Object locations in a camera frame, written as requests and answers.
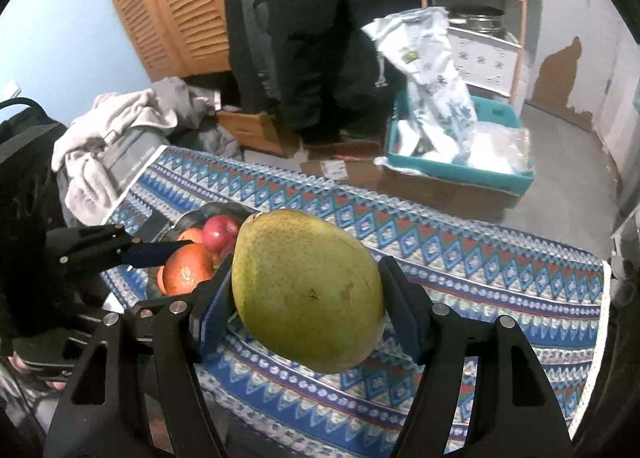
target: tablecloth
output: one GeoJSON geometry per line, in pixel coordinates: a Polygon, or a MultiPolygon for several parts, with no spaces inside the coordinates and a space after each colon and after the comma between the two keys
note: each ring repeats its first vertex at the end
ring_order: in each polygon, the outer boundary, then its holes
{"type": "MultiPolygon", "coordinates": [[[[105,222],[155,240],[183,214],[211,201],[317,215],[356,236],[376,259],[396,257],[411,282],[460,315],[488,322],[511,315],[575,432],[606,340],[609,272],[603,261],[526,232],[325,178],[175,147],[159,149],[105,222]]],[[[145,270],[120,266],[103,278],[125,307],[146,298],[145,270]]],[[[465,361],[447,451],[464,443],[476,364],[465,361]]],[[[421,376],[390,324],[362,364],[323,375],[268,351],[238,317],[197,372],[220,406],[260,434],[300,454],[336,458],[388,456],[421,376]]]]}

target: plastic bag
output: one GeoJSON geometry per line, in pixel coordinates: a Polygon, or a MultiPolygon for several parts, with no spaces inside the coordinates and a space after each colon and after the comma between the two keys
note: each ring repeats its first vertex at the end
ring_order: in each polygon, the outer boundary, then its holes
{"type": "Polygon", "coordinates": [[[450,164],[460,153],[458,143],[447,136],[442,128],[423,125],[419,131],[415,121],[406,119],[398,120],[396,149],[401,156],[417,156],[444,164],[450,164]]]}
{"type": "Polygon", "coordinates": [[[475,122],[467,130],[466,165],[504,174],[521,174],[530,168],[527,128],[507,128],[493,122],[475,122]]]}
{"type": "Polygon", "coordinates": [[[478,120],[465,82],[453,65],[447,11],[419,8],[376,19],[363,27],[378,53],[407,76],[410,120],[445,159],[452,138],[461,146],[466,129],[478,120]]]}

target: concrete floor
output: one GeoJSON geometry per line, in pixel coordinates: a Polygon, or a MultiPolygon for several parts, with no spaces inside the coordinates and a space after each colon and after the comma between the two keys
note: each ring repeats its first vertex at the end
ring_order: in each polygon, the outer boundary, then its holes
{"type": "MultiPolygon", "coordinates": [[[[610,255],[616,207],[607,157],[591,134],[527,104],[520,117],[531,134],[534,183],[497,223],[556,240],[594,255],[610,255]]],[[[291,159],[245,151],[245,160],[300,170],[303,152],[291,159]]]]}

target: fabric pile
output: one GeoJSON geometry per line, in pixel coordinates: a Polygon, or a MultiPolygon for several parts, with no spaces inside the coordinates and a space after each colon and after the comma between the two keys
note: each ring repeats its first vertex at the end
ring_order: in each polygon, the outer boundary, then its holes
{"type": "Polygon", "coordinates": [[[101,224],[161,146],[241,160],[238,143],[214,114],[215,92],[177,77],[141,92],[98,96],[54,146],[51,168],[67,225],[101,224]]]}

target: pear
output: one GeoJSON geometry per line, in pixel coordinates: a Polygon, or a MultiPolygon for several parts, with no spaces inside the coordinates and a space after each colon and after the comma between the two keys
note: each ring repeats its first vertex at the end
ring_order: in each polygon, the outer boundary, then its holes
{"type": "Polygon", "coordinates": [[[353,368],[382,336],[376,262],[356,238],[315,216],[280,209],[249,218],[238,234],[231,283],[249,332],[315,372],[353,368]]]}

